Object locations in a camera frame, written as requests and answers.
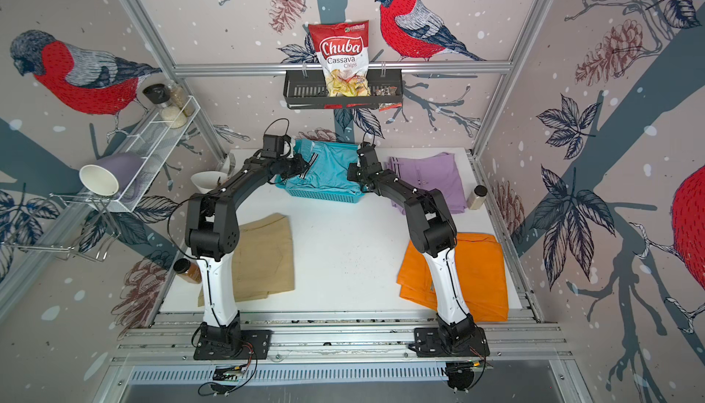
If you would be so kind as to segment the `teal pants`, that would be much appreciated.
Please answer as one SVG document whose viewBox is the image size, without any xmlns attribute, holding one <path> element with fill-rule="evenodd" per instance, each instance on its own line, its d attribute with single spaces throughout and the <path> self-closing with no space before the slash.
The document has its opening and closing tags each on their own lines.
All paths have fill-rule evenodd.
<svg viewBox="0 0 705 403">
<path fill-rule="evenodd" d="M 300 153 L 307 162 L 314 153 L 317 153 L 319 158 L 305 175 L 283 182 L 283 188 L 359 195 L 360 186 L 347 180 L 349 164 L 357 163 L 358 160 L 357 149 L 354 144 L 297 140 L 294 147 L 295 153 Z"/>
</svg>

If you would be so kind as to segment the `purple pants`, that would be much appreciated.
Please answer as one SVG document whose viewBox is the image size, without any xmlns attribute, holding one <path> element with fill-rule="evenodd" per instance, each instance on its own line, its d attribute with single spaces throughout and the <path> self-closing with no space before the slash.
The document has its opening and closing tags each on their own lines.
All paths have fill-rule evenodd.
<svg viewBox="0 0 705 403">
<path fill-rule="evenodd" d="M 423 159 L 392 156 L 387 159 L 385 167 L 416 188 L 440 190 L 451 214 L 466 210 L 463 181 L 452 153 L 439 153 Z"/>
</svg>

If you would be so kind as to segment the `tan pants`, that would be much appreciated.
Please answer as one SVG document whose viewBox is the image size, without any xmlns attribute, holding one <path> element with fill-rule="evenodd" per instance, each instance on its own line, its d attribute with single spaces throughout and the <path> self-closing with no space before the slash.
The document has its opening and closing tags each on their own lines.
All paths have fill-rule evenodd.
<svg viewBox="0 0 705 403">
<path fill-rule="evenodd" d="M 240 226 L 231 272 L 236 302 L 268 298 L 296 288 L 289 217 L 275 213 Z"/>
</svg>

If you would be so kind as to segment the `orange pants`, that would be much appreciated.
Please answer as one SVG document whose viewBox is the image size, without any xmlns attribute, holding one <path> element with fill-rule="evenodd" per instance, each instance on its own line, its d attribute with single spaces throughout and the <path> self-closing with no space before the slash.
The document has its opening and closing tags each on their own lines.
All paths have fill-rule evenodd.
<svg viewBox="0 0 705 403">
<path fill-rule="evenodd" d="M 485 233 L 460 233 L 455 263 L 464 301 L 476 322 L 506 322 L 510 304 L 505 263 L 497 239 Z M 398 272 L 400 296 L 427 309 L 437 309 L 430 269 L 412 244 Z"/>
</svg>

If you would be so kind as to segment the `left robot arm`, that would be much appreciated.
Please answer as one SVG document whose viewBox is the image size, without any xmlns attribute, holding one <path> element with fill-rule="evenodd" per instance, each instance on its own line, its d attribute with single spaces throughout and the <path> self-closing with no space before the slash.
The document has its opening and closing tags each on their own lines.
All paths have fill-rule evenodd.
<svg viewBox="0 0 705 403">
<path fill-rule="evenodd" d="M 242 345 L 231 270 L 232 254 L 241 237 L 238 207 L 273 178 L 299 177 L 308 168 L 310 164 L 299 153 L 277 156 L 260 152 L 247 159 L 226 183 L 188 201 L 185 244 L 198 264 L 205 304 L 201 346 L 237 351 Z"/>
</svg>

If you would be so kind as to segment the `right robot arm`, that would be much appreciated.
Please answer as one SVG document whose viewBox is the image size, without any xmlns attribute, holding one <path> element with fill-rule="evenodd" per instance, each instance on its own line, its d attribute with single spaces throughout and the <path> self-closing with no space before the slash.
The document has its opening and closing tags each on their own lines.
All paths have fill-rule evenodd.
<svg viewBox="0 0 705 403">
<path fill-rule="evenodd" d="M 438 189 L 416 188 L 383 168 L 370 142 L 360 144 L 357 156 L 358 163 L 348 168 L 348 179 L 363 192 L 404 208 L 411 242 L 423 255 L 433 280 L 440 341 L 447 351 L 459 351 L 476 335 L 477 324 L 462 294 L 455 264 L 457 228 L 444 196 Z"/>
</svg>

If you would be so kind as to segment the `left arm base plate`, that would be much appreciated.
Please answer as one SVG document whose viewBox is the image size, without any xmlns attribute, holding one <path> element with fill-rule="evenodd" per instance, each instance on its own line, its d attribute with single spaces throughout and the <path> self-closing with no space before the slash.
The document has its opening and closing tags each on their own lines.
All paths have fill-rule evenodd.
<svg viewBox="0 0 705 403">
<path fill-rule="evenodd" d="M 193 358 L 196 361 L 265 360 L 273 332 L 201 326 Z"/>
</svg>

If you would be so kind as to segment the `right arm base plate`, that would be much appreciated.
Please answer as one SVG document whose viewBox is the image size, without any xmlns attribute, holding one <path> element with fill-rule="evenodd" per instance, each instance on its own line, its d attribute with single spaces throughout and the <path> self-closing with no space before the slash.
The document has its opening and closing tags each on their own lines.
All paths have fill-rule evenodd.
<svg viewBox="0 0 705 403">
<path fill-rule="evenodd" d="M 469 337 L 453 342 L 439 328 L 415 328 L 407 348 L 418 357 L 487 357 L 488 340 L 483 328 L 476 327 Z"/>
</svg>

